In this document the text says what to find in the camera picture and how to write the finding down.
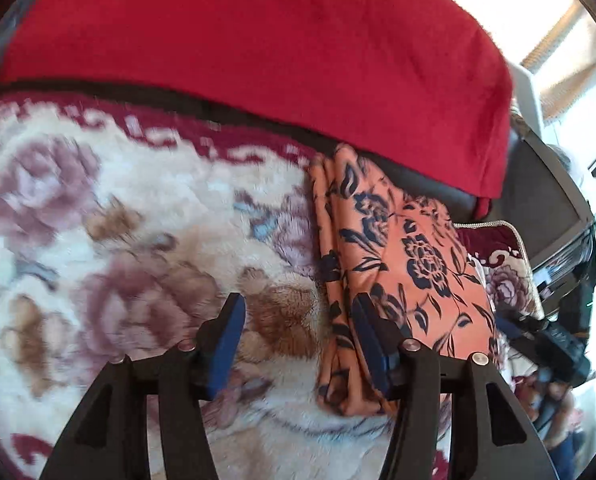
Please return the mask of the person's right hand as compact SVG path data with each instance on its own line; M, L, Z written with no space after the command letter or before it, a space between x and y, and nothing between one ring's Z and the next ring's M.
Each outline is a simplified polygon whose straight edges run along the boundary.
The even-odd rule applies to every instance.
M545 448L552 450L570 434L575 415L575 398L565 382L548 382L536 370L516 386L520 405L533 422Z

